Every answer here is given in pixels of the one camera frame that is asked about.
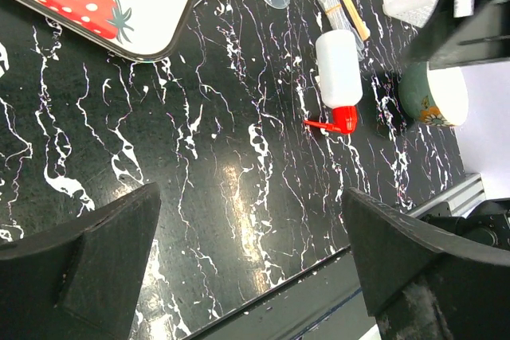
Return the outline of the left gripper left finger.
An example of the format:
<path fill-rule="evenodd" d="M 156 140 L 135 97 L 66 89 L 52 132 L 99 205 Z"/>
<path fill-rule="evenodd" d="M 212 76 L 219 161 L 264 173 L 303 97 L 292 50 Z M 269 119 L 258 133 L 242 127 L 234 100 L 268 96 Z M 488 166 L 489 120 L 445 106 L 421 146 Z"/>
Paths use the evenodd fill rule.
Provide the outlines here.
<path fill-rule="evenodd" d="M 151 183 L 1 244 L 3 339 L 127 339 L 161 208 Z"/>

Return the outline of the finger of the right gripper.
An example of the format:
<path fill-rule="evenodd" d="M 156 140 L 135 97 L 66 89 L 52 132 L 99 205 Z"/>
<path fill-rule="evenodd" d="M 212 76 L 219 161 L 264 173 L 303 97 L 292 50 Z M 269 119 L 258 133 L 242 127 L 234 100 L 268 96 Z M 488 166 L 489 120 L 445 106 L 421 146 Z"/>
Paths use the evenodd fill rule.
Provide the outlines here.
<path fill-rule="evenodd" d="M 438 0 L 429 20 L 402 54 L 432 69 L 509 59 L 509 0 L 474 0 L 473 14 L 454 16 L 454 0 Z"/>

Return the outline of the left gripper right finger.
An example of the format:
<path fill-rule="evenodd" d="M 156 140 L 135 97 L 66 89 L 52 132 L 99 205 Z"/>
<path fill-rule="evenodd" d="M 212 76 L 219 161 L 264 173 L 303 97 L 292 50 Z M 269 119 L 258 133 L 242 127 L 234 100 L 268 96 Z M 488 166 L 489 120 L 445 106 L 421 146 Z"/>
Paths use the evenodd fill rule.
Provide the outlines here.
<path fill-rule="evenodd" d="M 356 189 L 343 194 L 342 210 L 381 338 L 508 338 L 509 248 L 450 233 Z"/>

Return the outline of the white wash bottle red cap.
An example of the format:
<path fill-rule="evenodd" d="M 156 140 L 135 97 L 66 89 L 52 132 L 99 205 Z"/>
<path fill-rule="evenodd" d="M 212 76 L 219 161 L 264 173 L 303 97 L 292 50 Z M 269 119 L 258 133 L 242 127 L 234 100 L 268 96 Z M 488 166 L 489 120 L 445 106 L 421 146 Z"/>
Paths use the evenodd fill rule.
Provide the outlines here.
<path fill-rule="evenodd" d="M 334 29 L 316 40 L 320 96 L 331 109 L 332 121 L 304 123 L 325 131 L 349 135 L 357 127 L 357 104 L 363 97 L 355 36 L 345 29 Z"/>

